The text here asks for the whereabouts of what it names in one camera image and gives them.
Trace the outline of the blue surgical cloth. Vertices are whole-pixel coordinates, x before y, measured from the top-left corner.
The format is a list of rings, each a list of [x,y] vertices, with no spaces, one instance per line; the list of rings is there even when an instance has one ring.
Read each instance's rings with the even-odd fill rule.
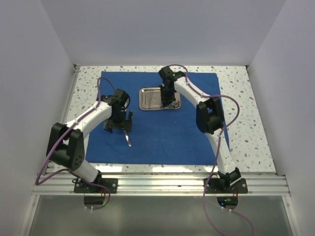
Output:
[[[121,130],[112,133],[100,123],[89,135],[86,160],[90,163],[154,164],[154,165],[212,165],[215,153],[196,126],[196,109],[185,98],[176,110],[142,111],[139,91],[157,87],[162,80],[156,72],[102,72],[114,87],[131,97],[132,129],[128,146]]]

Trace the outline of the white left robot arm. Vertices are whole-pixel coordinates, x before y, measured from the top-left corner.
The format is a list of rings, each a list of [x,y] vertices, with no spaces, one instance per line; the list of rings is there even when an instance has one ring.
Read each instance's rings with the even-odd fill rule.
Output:
[[[129,104],[129,94],[117,89],[113,95],[99,96],[81,116],[65,124],[54,124],[47,147],[47,159],[85,180],[85,187],[91,193],[99,192],[102,187],[100,171],[86,160],[84,139],[104,122],[104,130],[110,133],[114,129],[122,130],[131,146],[128,135],[132,128],[133,112],[127,112]]]

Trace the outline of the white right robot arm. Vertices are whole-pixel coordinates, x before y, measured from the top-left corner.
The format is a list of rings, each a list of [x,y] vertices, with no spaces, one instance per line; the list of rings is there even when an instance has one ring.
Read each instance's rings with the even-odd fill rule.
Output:
[[[218,177],[213,183],[225,193],[232,192],[241,180],[240,171],[235,164],[229,146],[225,139],[225,131],[233,122],[225,123],[222,98],[231,99],[236,107],[236,116],[240,106],[236,100],[227,95],[209,95],[204,93],[190,81],[187,72],[174,72],[170,66],[165,66],[158,72],[162,80],[160,86],[161,103],[163,107],[175,101],[175,93],[183,95],[196,108],[196,125],[199,131],[207,137],[216,155],[213,166],[218,167]]]

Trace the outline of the steel instrument tray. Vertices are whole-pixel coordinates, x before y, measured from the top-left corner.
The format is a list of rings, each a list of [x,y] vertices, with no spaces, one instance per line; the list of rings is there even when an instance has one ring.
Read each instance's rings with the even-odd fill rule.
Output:
[[[144,87],[139,91],[139,108],[142,111],[176,110],[182,105],[181,97],[175,93],[175,101],[163,106],[160,87]]]

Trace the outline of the aluminium mounting rail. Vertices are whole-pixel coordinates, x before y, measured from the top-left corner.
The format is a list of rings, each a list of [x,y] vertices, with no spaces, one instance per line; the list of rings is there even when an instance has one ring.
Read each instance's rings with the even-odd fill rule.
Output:
[[[220,190],[218,180],[206,183],[206,173],[109,173],[102,176],[117,196],[288,196],[285,177],[244,174],[227,190]]]

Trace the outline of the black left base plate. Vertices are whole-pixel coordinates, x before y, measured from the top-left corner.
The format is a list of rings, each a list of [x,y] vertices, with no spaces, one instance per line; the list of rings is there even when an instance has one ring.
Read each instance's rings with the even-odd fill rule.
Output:
[[[87,183],[81,179],[73,179],[74,193],[117,193],[118,179],[117,178],[99,178],[96,182]]]

